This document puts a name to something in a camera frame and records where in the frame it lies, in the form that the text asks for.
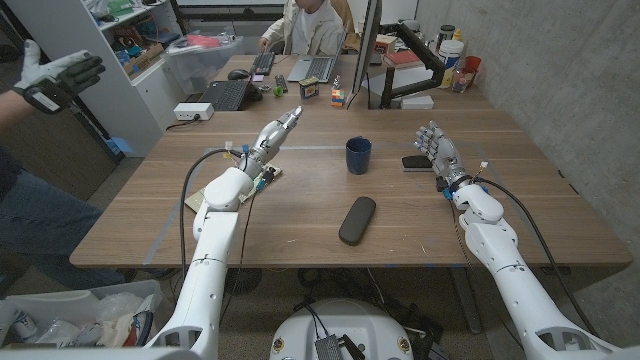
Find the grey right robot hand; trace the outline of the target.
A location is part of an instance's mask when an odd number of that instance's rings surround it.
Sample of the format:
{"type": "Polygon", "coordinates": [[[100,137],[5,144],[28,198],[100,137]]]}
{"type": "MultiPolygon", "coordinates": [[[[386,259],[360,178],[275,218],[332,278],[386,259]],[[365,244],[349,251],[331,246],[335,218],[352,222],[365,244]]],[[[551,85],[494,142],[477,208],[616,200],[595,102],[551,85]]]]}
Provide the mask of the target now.
{"type": "Polygon", "coordinates": [[[461,187],[470,184],[472,177],[466,173],[459,151],[433,120],[428,127],[421,126],[416,135],[414,145],[431,162],[438,192],[453,195],[461,187]]]}

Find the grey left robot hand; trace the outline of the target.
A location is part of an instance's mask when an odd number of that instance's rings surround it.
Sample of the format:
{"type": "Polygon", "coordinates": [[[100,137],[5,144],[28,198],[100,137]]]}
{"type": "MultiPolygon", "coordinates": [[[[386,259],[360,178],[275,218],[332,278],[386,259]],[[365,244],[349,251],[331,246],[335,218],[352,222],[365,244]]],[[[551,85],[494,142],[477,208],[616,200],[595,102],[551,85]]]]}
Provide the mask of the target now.
{"type": "Polygon", "coordinates": [[[268,123],[258,134],[248,154],[240,161],[239,168],[255,179],[263,167],[279,152],[289,132],[297,125],[303,108],[298,106],[268,123]]]}

